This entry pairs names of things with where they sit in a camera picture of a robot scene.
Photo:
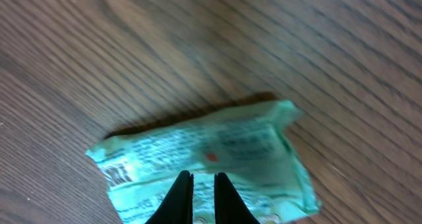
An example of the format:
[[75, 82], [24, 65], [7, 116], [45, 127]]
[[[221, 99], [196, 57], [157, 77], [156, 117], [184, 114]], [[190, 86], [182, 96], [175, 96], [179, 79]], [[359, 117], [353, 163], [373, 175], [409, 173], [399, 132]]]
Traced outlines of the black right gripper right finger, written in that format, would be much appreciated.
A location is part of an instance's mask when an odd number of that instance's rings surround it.
[[225, 173], [214, 175], [216, 224], [259, 224]]

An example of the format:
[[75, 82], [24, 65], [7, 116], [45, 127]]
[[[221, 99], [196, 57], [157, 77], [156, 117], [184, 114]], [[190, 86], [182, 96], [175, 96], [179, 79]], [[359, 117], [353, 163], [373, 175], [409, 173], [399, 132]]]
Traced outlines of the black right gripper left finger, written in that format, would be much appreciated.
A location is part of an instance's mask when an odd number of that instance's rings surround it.
[[192, 224], [194, 176], [182, 171], [146, 224]]

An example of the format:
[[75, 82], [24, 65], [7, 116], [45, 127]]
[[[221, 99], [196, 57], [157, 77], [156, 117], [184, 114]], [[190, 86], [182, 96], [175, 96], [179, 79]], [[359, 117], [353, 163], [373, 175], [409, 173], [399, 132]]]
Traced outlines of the light blue wipes pack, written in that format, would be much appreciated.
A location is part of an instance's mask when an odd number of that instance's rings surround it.
[[145, 223], [178, 174], [194, 176], [193, 221], [213, 223], [214, 175], [225, 173], [261, 223], [287, 223], [319, 212], [311, 178], [284, 129], [300, 116], [293, 102], [265, 101], [138, 134], [109, 137], [87, 149], [107, 181], [124, 223]]

